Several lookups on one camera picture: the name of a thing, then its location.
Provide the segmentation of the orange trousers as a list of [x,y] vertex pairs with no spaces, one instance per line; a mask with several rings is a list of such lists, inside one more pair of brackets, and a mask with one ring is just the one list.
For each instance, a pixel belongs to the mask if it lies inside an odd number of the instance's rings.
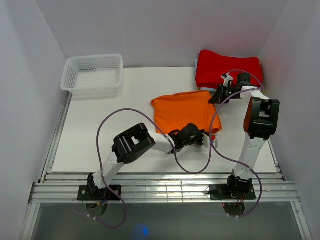
[[223,129],[223,125],[216,115],[210,128],[212,117],[216,113],[215,106],[209,103],[211,98],[207,90],[159,96],[150,102],[154,109],[154,122],[165,134],[182,130],[188,124],[215,134]]

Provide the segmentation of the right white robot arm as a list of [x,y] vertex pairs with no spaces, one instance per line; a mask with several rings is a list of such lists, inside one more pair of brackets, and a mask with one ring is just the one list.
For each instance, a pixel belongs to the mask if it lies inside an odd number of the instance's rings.
[[228,72],[221,77],[223,83],[209,103],[222,106],[231,99],[241,99],[248,104],[243,123],[245,140],[227,183],[210,185],[208,193],[211,200],[254,200],[253,169],[262,147],[277,130],[280,102],[265,96],[260,84],[252,84],[252,74],[248,72],[239,73],[236,83]]

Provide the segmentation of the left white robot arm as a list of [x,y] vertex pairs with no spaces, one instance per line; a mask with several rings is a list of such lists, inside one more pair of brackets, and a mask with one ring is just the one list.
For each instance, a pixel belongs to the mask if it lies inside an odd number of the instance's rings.
[[121,168],[135,162],[149,150],[174,154],[192,145],[209,147],[209,133],[193,123],[165,135],[149,130],[144,123],[136,124],[114,138],[102,169],[89,174],[87,192],[95,200],[102,199],[106,195],[106,184],[111,183]]

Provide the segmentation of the white plastic basket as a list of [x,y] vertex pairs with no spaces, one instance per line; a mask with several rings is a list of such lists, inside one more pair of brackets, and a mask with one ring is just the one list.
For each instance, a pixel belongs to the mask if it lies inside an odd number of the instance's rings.
[[75,96],[116,94],[122,83],[120,54],[87,55],[67,59],[60,88]]

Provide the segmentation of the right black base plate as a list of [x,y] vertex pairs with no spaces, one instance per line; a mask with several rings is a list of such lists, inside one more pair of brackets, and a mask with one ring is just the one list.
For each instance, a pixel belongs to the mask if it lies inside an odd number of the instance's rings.
[[256,194],[253,187],[249,192],[230,190],[227,184],[209,185],[209,195],[211,200],[255,200]]

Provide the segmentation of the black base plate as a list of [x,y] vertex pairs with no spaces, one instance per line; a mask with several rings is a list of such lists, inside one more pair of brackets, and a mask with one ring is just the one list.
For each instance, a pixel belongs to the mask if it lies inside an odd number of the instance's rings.
[[253,187],[249,192],[230,190],[227,184],[209,185],[209,195],[211,200],[255,200],[256,194]]
[[87,185],[80,185],[77,194],[78,201],[119,201],[120,199],[113,194],[109,189],[98,189],[95,193],[92,193]]

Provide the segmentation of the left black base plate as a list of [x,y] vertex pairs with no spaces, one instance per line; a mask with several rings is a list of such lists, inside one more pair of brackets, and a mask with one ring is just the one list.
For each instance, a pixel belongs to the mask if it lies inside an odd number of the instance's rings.
[[95,193],[92,193],[87,185],[80,185],[77,194],[78,201],[119,201],[120,199],[113,194],[109,189],[98,189]]

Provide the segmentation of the aluminium rail frame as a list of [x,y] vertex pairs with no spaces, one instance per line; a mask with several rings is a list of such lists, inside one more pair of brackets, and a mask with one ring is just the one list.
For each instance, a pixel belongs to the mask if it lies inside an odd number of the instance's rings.
[[[78,170],[70,171],[72,160],[60,157],[64,147],[70,123],[76,121],[83,106],[90,100],[79,100],[68,97],[61,110],[57,128],[50,146],[41,178],[32,186],[28,209],[24,221],[21,239],[31,240],[39,219],[42,204],[77,203],[77,190],[85,183],[86,176],[97,164],[93,161],[80,163]],[[242,100],[234,100],[219,112],[223,123],[220,140],[236,140],[237,155],[244,142],[243,118],[247,104]],[[289,203],[292,216],[297,224],[300,236],[304,240],[311,239],[311,234],[301,207],[300,198],[293,182],[284,181],[278,160],[271,142],[262,149],[258,158],[258,166],[273,166],[271,172],[259,172],[260,181],[254,181],[255,190],[262,189],[262,203]],[[161,166],[158,171],[138,172],[137,166],[129,167],[114,178],[115,184],[122,186],[122,193],[128,204],[188,204],[208,203],[210,197],[205,194],[205,187],[213,183],[225,183],[229,175],[228,163],[214,155],[206,172],[191,175],[178,170],[174,172]]]

